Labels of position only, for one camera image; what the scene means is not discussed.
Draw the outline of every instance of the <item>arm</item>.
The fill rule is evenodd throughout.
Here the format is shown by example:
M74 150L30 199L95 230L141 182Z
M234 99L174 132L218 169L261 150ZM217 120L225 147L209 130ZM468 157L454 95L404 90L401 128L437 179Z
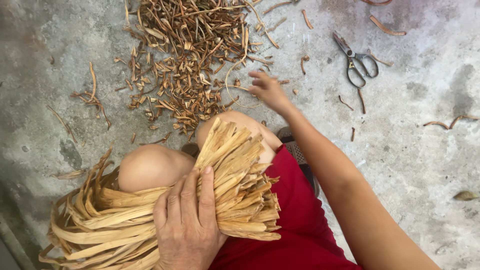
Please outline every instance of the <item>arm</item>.
M318 179L348 246L365 270L439 270L388 214L363 175L288 100L275 79L260 72L249 91L278 112Z

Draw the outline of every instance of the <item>scissors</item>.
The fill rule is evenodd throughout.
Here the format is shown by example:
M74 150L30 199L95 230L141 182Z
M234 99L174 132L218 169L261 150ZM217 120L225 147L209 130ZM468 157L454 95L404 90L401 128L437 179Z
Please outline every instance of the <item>scissors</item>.
M342 38L342 37L339 37L335 32L333 33L333 37L335 38L335 40L337 41L337 43L340 45L340 48L342 48L342 50L345 52L345 54L347 55L347 60L348 60L348 67L347 67L347 77L348 77L348 80L356 87L358 88L362 88L364 87L366 84L367 84L367 81L365 81L365 77L362 75L362 73L360 73L360 71L357 69L357 67L355 66L355 64L353 63L353 58L355 58L356 60L358 60L358 62L360 63L360 65L362 66L363 70L365 71L365 74L367 76L369 76L370 78L375 78L376 76L378 76L378 65L377 65L377 62L375 61L375 59L373 59L372 56L370 55L366 55L366 54L358 54L358 53L354 53L352 52L352 49L350 49L350 47L347 45L347 43L345 42L345 40ZM368 57L372 60L372 62L375 64L375 73L374 74L370 74L370 72L367 70L367 68L365 67L365 64L363 63L363 59L365 57ZM352 79L350 78L350 72L349 71L355 71L357 73L357 75L359 76L360 80L362 81L362 84L361 85L357 85L356 83L354 83L352 81Z

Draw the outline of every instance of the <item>scissor blade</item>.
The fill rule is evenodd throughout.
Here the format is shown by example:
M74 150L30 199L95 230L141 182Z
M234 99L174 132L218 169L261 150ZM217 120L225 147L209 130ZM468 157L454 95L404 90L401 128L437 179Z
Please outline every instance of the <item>scissor blade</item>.
M335 32L333 32L333 37L346 55L351 56L353 54L352 49L350 49L342 37L338 37Z

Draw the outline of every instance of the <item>concrete floor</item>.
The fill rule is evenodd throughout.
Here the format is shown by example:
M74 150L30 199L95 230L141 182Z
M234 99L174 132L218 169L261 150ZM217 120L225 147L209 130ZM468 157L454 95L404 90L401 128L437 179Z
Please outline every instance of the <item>concrete floor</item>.
M36 256L48 244L50 201L83 180L49 175L91 167L111 143L111 158L119 164L138 143L173 131L173 122L164 116L156 123L159 129L149 130L145 115L125 106L130 91L113 92L130 74L124 64L113 62L114 57L127 58L137 44L121 30L122 1L0 2L0 228L22 267L39 269ZM262 1L256 7L261 12L278 2ZM302 9L313 30L306 26ZM384 34L368 19L371 14L408 34ZM480 0L394 0L383 7L354 0L302 0L261 17L273 26L285 15L287 20L271 34L280 49L253 33L253 27L251 40L264 42L257 55L273 55L271 73L290 79L284 88L292 102L357 164L400 227L442 269L480 269L480 202L452 199L461 190L480 191L480 122L462 120L449 131L422 126L430 121L450 124L465 113L480 116ZM248 19L256 24L254 14ZM380 75L368 80L363 90L367 114L361 113L356 88L346 78L346 57L332 38L333 30L355 52L370 48L379 58L395 62L393 67L379 64ZM305 54L311 60L303 76L299 62ZM156 54L155 60L164 57ZM95 118L94 108L69 97L73 91L91 90L90 61L97 96L103 97L112 122L109 131L103 118ZM231 80L238 77L245 86L247 70L258 67L248 62ZM224 78L226 71L217 77ZM297 96L294 88L300 91ZM243 104L258 102L232 91ZM355 110L341 104L338 95ZM226 93L222 96L228 102ZM71 141L46 105L69 123L85 146ZM233 109L266 120L274 132L285 125L265 106ZM131 144L133 132L137 138ZM174 132L166 145L178 149L185 142L185 136ZM324 205L339 245L353 259L333 213Z

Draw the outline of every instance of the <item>leg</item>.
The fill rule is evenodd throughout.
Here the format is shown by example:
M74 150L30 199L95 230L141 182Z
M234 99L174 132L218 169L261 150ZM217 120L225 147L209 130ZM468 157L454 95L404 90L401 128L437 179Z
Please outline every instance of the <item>leg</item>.
M188 174L195 159L161 145L144 145L127 154L120 164L119 186L135 192L174 184Z
M258 133L262 134L264 137L262 145L265 147L265 152L260 155L259 163L270 163L275 157L275 150L282 145L282 142L275 136L275 134L253 118L238 111L227 111L215 115L198 129L197 144L200 149L204 146L208 131L210 131L210 128L217 117L225 122L235 122L237 123L237 127L246 126L252 132L252 135Z

